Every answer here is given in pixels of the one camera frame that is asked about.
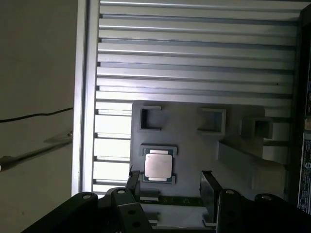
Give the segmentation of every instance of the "black cable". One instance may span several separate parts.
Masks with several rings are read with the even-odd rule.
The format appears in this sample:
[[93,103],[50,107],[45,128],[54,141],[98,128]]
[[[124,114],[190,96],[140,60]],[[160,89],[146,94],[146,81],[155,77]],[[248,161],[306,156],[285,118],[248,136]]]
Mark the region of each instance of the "black cable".
[[20,117],[16,117],[16,118],[11,118],[11,119],[3,119],[0,120],[0,123],[6,123],[6,122],[11,122],[11,121],[16,121],[16,120],[23,120],[23,119],[27,119],[27,118],[31,118],[31,117],[38,117],[38,116],[52,116],[55,114],[59,114],[59,113],[63,113],[69,110],[72,110],[73,108],[65,108],[63,110],[59,110],[53,113],[36,113],[36,114],[31,114],[31,115],[26,115],[26,116],[20,116]]

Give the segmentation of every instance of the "square slot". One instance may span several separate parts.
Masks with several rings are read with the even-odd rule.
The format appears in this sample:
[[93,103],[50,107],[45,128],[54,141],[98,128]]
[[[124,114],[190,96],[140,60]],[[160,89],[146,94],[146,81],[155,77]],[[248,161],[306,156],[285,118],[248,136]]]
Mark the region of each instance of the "square slot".
[[205,119],[204,124],[198,129],[202,134],[224,135],[225,134],[225,114],[224,109],[201,109]]
[[143,106],[140,112],[140,129],[160,131],[166,121],[160,106]]
[[270,137],[270,122],[263,121],[263,120],[256,120],[254,135],[256,137],[269,138]]

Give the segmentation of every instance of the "gray surface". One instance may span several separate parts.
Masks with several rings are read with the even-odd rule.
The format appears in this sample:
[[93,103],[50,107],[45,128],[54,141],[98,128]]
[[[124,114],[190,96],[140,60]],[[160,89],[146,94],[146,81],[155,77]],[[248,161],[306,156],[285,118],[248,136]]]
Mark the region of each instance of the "gray surface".
[[[0,1],[0,119],[73,106],[76,0]],[[0,124],[1,155],[50,145],[73,112]],[[0,232],[19,233],[70,198],[72,145],[0,174]]]
[[[139,130],[139,115],[143,106],[162,107],[159,117],[166,120],[161,125],[161,131]],[[166,196],[199,197],[200,172],[212,170],[224,188],[250,194],[247,187],[241,185],[243,180],[216,160],[218,141],[223,137],[198,133],[197,129],[206,123],[205,116],[199,113],[200,108],[226,110],[226,136],[239,135],[242,118],[264,116],[264,108],[259,106],[135,101],[132,109],[132,170],[144,170],[145,158],[141,156],[141,145],[177,146],[177,156],[173,159],[176,184],[141,183],[141,189],[157,188],[161,195]]]

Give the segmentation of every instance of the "silver frame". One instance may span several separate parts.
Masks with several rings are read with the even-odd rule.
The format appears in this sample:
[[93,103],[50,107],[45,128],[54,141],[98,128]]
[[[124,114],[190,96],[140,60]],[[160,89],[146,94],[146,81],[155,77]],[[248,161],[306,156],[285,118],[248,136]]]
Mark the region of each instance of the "silver frame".
[[71,195],[92,191],[99,7],[78,0]]

